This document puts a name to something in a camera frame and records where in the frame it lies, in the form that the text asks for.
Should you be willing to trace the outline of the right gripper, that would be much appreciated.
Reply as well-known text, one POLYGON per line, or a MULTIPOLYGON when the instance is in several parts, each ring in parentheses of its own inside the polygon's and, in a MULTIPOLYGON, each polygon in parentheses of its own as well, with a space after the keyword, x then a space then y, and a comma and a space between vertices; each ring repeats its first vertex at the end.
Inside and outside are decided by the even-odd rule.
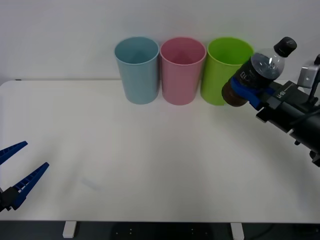
POLYGON ((258 111, 256 118, 263 123, 269 121, 265 110, 263 95, 273 95, 275 108, 271 110, 270 122, 284 132, 297 131, 307 133, 320 132, 320 99, 311 97, 292 81, 279 85, 276 91, 267 86, 260 89, 246 87, 235 78, 230 79, 231 89, 247 100, 258 111))

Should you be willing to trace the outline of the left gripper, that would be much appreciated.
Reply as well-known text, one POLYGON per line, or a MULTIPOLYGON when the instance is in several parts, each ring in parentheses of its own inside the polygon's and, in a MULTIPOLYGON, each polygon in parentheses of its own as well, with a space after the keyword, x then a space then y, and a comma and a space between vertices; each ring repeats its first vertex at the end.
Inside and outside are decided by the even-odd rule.
MULTIPOLYGON (((27 145, 28 143, 26 141, 22 141, 0 150, 0 165, 2 165, 5 161, 7 161, 27 145)), ((10 209, 17 210, 26 200, 27 195, 30 193, 49 166, 49 163, 45 162, 15 185, 9 187, 5 191, 1 191, 0 211, 9 211, 10 209)))

